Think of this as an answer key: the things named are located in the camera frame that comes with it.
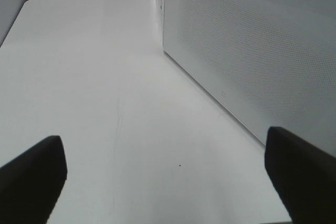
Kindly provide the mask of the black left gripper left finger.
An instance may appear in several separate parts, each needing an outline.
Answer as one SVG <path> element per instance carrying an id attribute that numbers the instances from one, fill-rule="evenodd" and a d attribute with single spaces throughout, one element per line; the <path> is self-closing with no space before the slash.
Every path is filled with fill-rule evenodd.
<path id="1" fill-rule="evenodd" d="M 49 136 L 1 167 L 1 223 L 47 223 L 67 179 L 60 136 Z"/>

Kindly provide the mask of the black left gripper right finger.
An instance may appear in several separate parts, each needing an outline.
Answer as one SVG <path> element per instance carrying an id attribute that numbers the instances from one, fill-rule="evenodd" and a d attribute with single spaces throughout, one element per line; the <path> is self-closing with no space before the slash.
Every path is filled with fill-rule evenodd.
<path id="1" fill-rule="evenodd" d="M 335 223 L 335 157 L 272 126 L 264 164 L 293 223 Z"/>

